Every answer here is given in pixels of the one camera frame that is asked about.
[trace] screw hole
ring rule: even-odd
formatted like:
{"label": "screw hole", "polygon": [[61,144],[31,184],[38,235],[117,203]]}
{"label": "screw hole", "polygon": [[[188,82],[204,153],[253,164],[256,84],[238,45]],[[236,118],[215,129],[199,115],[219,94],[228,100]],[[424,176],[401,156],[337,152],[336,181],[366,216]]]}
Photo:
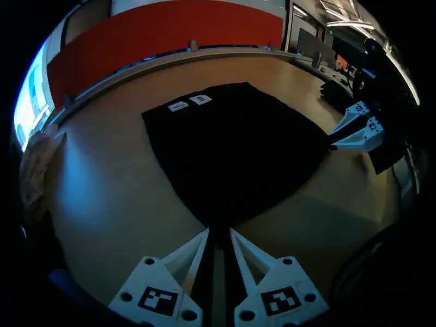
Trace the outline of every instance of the screw hole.
{"label": "screw hole", "polygon": [[183,320],[186,320],[187,322],[193,322],[195,319],[197,319],[198,315],[192,310],[184,310],[181,313],[181,317]]}
{"label": "screw hole", "polygon": [[250,310],[243,310],[239,314],[239,319],[241,319],[244,322],[250,322],[255,318],[256,314],[253,311]]}
{"label": "screw hole", "polygon": [[122,292],[120,297],[124,302],[130,302],[131,300],[133,300],[133,296],[127,292]]}
{"label": "screw hole", "polygon": [[316,298],[317,298],[317,296],[315,294],[313,294],[313,293],[309,293],[309,294],[306,294],[304,296],[304,300],[306,302],[314,302],[316,300]]}

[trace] ceiling light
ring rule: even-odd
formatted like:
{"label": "ceiling light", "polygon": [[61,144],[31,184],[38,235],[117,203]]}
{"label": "ceiling light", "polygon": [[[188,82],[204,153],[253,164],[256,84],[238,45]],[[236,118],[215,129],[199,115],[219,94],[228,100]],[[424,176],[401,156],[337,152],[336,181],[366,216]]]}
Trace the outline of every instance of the ceiling light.
{"label": "ceiling light", "polygon": [[296,5],[293,6],[293,8],[298,11],[301,15],[303,16],[307,16],[307,12],[305,12],[304,10],[298,8]]}
{"label": "ceiling light", "polygon": [[333,27],[333,26],[351,26],[351,27],[374,29],[374,26],[372,26],[370,23],[359,22],[359,21],[338,21],[338,22],[327,23],[327,27]]}

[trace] table surface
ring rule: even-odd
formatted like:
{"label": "table surface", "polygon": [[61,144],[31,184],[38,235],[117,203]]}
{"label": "table surface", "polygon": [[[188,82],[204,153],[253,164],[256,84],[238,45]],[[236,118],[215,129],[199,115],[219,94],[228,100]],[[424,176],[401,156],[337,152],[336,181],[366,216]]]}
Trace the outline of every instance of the table surface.
{"label": "table surface", "polygon": [[[341,119],[320,99],[323,81],[278,59],[252,57],[145,75],[95,99],[61,126],[66,141],[46,174],[46,202],[74,278],[103,304],[143,256],[164,257],[204,228],[160,168],[141,113],[187,93],[244,81],[327,133]],[[295,256],[326,294],[340,263],[390,224],[397,207],[390,171],[375,175],[362,152],[332,152],[297,193],[235,229],[275,257]]]}

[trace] window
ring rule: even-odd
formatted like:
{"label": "window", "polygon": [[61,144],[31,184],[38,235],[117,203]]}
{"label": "window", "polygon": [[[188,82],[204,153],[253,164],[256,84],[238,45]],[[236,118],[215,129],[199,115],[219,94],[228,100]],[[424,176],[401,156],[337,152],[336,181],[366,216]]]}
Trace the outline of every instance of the window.
{"label": "window", "polygon": [[46,43],[38,51],[27,71],[15,106],[14,127],[24,151],[34,130],[39,130],[49,117],[50,110],[43,90],[43,53]]}

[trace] white wall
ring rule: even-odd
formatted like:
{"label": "white wall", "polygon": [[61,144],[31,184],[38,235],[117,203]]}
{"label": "white wall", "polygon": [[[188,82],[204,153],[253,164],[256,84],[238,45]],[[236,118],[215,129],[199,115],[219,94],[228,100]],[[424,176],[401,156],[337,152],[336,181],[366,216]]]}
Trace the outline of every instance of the white wall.
{"label": "white wall", "polygon": [[[113,0],[112,1],[112,16],[122,13],[123,11],[140,7],[142,5],[155,3],[155,2],[163,2],[170,0]],[[232,2],[238,3],[242,5],[246,5],[248,7],[253,7],[256,9],[260,9],[266,11],[267,13],[276,15],[281,18],[286,17],[286,10],[284,8],[285,0],[216,0],[216,1],[224,1],[224,2]]]}
{"label": "white wall", "polygon": [[65,45],[99,22],[107,19],[109,6],[108,0],[92,0],[72,13],[65,30]]}
{"label": "white wall", "polygon": [[49,77],[47,75],[47,64],[48,64],[48,52],[49,48],[47,47],[47,44],[44,48],[44,53],[43,53],[43,62],[41,64],[41,70],[42,70],[42,74],[43,74],[43,93],[44,93],[44,97],[45,100],[47,101],[47,104],[49,105],[49,109],[50,111],[52,111],[55,108],[55,103],[53,102],[53,98],[51,97],[51,92],[50,92],[50,86],[49,86]]}
{"label": "white wall", "polygon": [[60,52],[60,38],[62,36],[62,29],[64,28],[65,18],[62,22],[56,26],[54,31],[50,34],[47,39],[47,64]]}
{"label": "white wall", "polygon": [[142,5],[163,1],[168,0],[112,0],[111,16],[115,16],[124,11],[140,7]]}
{"label": "white wall", "polygon": [[290,30],[290,38],[289,38],[290,49],[296,49],[296,45],[298,43],[298,36],[300,35],[301,28],[312,34],[314,37],[317,36],[317,30],[312,25],[305,22],[301,18],[294,16],[292,18],[292,28]]}

